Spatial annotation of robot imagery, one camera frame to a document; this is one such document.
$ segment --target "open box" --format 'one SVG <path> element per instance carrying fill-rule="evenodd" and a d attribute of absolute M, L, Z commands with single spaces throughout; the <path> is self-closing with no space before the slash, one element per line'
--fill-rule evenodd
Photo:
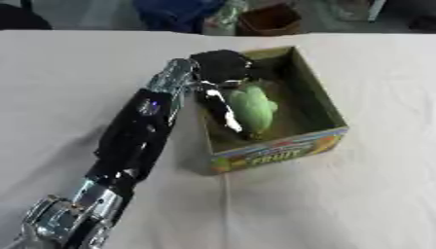
<path fill-rule="evenodd" d="M 251 141 L 227 133 L 200 107 L 211 170 L 229 172 L 334 148 L 348 127 L 298 50 L 287 47 L 243 54 L 273 68 L 275 80 L 262 89 L 278 110 L 262 138 Z"/>

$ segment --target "white tablecloth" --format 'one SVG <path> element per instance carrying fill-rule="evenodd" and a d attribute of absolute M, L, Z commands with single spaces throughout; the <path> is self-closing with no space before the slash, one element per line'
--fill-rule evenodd
<path fill-rule="evenodd" d="M 218 177 L 192 103 L 105 248 L 436 248 L 436 36 L 0 32 L 0 245 L 72 187 L 98 135 L 174 57 L 297 45 L 350 130 L 332 152 Z"/>

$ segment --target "white table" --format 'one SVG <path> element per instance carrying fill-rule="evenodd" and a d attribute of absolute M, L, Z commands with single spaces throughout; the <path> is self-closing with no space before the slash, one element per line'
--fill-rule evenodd
<path fill-rule="evenodd" d="M 436 36 L 0 32 L 0 245 L 91 166 L 100 130 L 174 57 L 296 45 L 350 125 L 327 154 L 218 177 L 188 106 L 105 248 L 436 248 Z"/>

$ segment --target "green plush toy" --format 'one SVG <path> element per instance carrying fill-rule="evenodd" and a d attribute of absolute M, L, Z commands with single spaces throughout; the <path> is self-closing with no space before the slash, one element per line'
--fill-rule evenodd
<path fill-rule="evenodd" d="M 277 110 L 277 105 L 256 86 L 232 91 L 229 104 L 242 127 L 253 135 L 260 135 L 271 126 Z"/>

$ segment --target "brown box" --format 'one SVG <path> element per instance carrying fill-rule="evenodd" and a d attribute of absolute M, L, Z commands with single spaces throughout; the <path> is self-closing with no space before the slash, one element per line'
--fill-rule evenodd
<path fill-rule="evenodd" d="M 280 36 L 300 32 L 301 16 L 286 4 L 242 13 L 236 36 Z"/>
<path fill-rule="evenodd" d="M 278 80 L 263 90 L 278 110 L 262 138 L 247 141 L 224 131 L 199 107 L 212 172 L 291 160 L 335 147 L 348 127 L 298 50 L 288 47 L 244 54 L 274 68 Z"/>

